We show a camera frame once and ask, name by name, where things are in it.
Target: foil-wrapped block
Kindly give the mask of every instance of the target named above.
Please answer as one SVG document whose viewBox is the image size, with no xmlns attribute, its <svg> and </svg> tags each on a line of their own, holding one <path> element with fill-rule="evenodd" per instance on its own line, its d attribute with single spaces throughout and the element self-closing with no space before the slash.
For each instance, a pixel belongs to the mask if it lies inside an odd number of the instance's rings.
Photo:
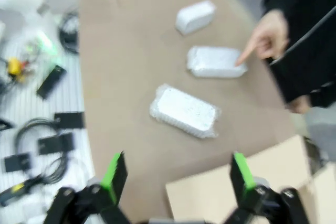
<svg viewBox="0 0 336 224">
<path fill-rule="evenodd" d="M 220 109 L 168 84 L 156 90 L 156 98 L 150 106 L 150 115 L 160 122 L 199 138 L 217 137 L 215 121 Z"/>
<path fill-rule="evenodd" d="M 187 69 L 196 77 L 237 78 L 247 67 L 245 63 L 235 66 L 240 51 L 226 47 L 193 47 L 187 55 Z"/>
</svg>

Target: hand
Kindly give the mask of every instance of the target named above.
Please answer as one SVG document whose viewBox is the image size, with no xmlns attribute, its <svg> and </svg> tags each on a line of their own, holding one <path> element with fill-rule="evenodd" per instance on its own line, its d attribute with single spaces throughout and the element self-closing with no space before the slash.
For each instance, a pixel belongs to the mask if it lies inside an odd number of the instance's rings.
<svg viewBox="0 0 336 224">
<path fill-rule="evenodd" d="M 296 98 L 295 100 L 291 101 L 287 108 L 292 112 L 296 114 L 305 114 L 308 112 L 311 108 L 309 96 L 303 95 L 301 97 Z"/>
<path fill-rule="evenodd" d="M 254 29 L 236 66 L 242 64 L 256 50 L 260 59 L 278 59 L 288 44 L 288 23 L 280 10 L 269 11 Z"/>
</svg>

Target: cardboard box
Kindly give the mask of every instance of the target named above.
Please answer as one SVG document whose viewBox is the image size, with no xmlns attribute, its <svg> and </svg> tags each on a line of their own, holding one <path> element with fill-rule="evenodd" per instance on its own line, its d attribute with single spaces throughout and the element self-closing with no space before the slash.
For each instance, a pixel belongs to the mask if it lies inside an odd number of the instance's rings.
<svg viewBox="0 0 336 224">
<path fill-rule="evenodd" d="M 298 189 L 311 224 L 336 222 L 336 206 L 332 203 L 336 196 L 336 166 L 328 164 L 312 177 L 300 136 L 251 156 L 247 163 L 252 174 L 265 178 L 271 189 Z M 229 171 L 230 165 L 225 165 L 168 183 L 166 190 L 174 219 L 223 223 L 237 207 Z M 268 221 L 256 217 L 252 223 Z"/>
</svg>

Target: brown paper sheet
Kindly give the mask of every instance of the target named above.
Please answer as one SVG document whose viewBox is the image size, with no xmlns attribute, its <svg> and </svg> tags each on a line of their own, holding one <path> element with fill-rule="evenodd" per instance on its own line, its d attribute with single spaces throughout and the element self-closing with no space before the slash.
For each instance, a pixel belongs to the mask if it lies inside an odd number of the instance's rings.
<svg viewBox="0 0 336 224">
<path fill-rule="evenodd" d="M 203 0 L 80 0 L 80 59 L 92 158 L 102 176 L 125 151 L 129 178 L 121 207 L 132 221 L 170 215 L 167 182 L 227 164 L 294 135 L 288 112 L 257 59 L 239 79 L 198 79 L 186 71 L 195 45 L 242 49 L 253 21 L 236 0 L 218 7 L 208 27 L 187 37 L 177 12 Z M 167 83 L 222 109 L 216 139 L 199 140 L 149 116 L 155 89 Z"/>
</svg>

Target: black jacket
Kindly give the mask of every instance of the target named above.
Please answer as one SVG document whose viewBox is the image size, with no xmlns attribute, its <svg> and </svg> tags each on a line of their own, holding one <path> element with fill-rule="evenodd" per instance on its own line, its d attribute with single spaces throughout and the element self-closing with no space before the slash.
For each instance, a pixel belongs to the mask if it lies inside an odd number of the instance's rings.
<svg viewBox="0 0 336 224">
<path fill-rule="evenodd" d="M 283 11 L 290 47 L 335 7 L 336 0 L 264 0 L 263 4 L 265 12 Z M 313 106 L 326 107 L 336 101 L 336 12 L 270 69 L 286 102 L 305 94 Z"/>
</svg>

